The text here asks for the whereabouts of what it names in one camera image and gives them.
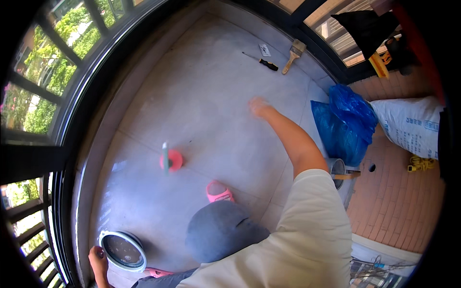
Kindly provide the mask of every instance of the paint brush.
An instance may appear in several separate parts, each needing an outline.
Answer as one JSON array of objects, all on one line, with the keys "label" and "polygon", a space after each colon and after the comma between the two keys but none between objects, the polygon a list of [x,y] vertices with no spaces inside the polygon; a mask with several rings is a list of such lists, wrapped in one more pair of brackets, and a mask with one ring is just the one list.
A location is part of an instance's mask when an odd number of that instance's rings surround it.
[{"label": "paint brush", "polygon": [[306,45],[298,39],[295,39],[290,49],[290,59],[288,60],[287,65],[285,65],[284,69],[282,70],[283,75],[287,74],[288,69],[291,66],[291,63],[293,63],[293,60],[301,57],[304,50],[306,50]]}]

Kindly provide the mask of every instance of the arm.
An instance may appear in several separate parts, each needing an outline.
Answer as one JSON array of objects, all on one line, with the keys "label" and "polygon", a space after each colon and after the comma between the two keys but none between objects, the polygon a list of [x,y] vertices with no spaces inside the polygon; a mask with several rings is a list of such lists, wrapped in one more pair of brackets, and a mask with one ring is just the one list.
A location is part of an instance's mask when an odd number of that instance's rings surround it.
[{"label": "arm", "polygon": [[253,114],[266,120],[282,141],[293,164],[294,178],[308,169],[322,169],[328,172],[322,153],[301,127],[280,114],[261,97],[254,97],[249,105]]},{"label": "arm", "polygon": [[109,269],[109,263],[103,250],[99,246],[93,246],[89,251],[89,263],[93,268],[95,274],[96,284],[98,288],[112,288],[107,280],[107,270]]}]

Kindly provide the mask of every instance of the bucket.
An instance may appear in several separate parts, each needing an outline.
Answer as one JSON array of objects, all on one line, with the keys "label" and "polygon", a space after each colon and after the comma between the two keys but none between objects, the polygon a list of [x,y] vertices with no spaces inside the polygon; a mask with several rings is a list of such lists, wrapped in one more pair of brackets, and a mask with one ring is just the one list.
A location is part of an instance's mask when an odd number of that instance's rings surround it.
[{"label": "bucket", "polygon": [[138,237],[126,231],[101,231],[99,246],[107,259],[120,269],[143,272],[147,266],[146,254]]},{"label": "bucket", "polygon": [[[328,171],[330,174],[344,175],[346,172],[346,166],[344,161],[340,158],[325,158],[326,164],[328,165]],[[339,190],[344,183],[344,180],[334,179],[336,190]]]}]

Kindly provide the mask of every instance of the wooden brush handle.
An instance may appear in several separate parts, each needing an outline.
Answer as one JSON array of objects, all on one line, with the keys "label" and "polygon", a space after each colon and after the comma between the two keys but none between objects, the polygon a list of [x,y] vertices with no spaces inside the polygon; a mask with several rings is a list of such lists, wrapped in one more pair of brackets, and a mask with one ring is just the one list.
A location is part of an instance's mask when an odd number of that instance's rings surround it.
[{"label": "wooden brush handle", "polygon": [[293,63],[293,60],[295,60],[296,58],[299,58],[299,55],[290,50],[290,59],[288,60],[287,65],[285,65],[284,69],[282,70],[283,75],[287,74],[288,69],[291,66],[291,63]]}]

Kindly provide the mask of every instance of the blue plastic bag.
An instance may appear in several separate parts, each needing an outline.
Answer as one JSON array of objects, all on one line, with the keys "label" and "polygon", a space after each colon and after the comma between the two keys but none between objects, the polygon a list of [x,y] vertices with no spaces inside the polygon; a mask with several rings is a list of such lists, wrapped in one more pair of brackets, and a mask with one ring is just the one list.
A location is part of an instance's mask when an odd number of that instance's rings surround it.
[{"label": "blue plastic bag", "polygon": [[348,166],[358,166],[372,142],[378,123],[373,110],[349,87],[330,88],[330,103],[311,101],[320,138],[330,158],[341,158]]},{"label": "blue plastic bag", "polygon": [[330,87],[330,108],[338,118],[368,144],[378,124],[373,109],[362,96],[342,84]]}]

